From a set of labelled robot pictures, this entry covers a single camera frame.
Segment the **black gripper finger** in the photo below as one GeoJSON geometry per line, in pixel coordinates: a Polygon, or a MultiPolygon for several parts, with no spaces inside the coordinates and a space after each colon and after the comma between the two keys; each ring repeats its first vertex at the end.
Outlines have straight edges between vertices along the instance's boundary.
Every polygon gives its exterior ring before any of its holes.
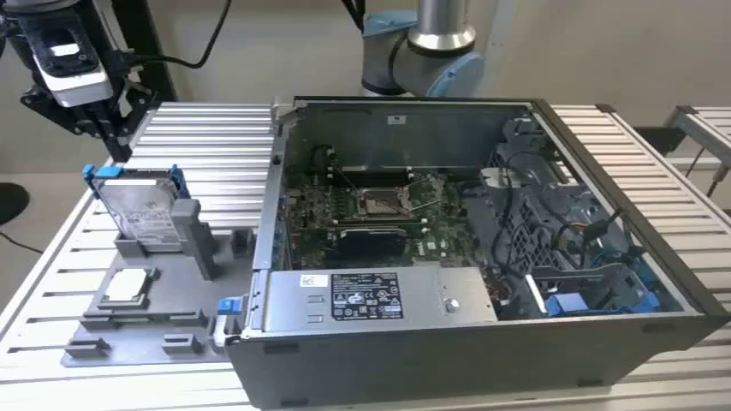
{"type": "Polygon", "coordinates": [[[113,160],[128,160],[131,158],[131,139],[147,116],[147,112],[156,105],[156,92],[139,82],[126,80],[115,109],[113,160]]]}
{"type": "Polygon", "coordinates": [[[20,96],[20,102],[72,134],[88,134],[100,140],[111,158],[124,161],[124,143],[119,140],[124,137],[124,120],[120,110],[112,109],[105,101],[63,107],[51,92],[33,85],[20,96]]]}

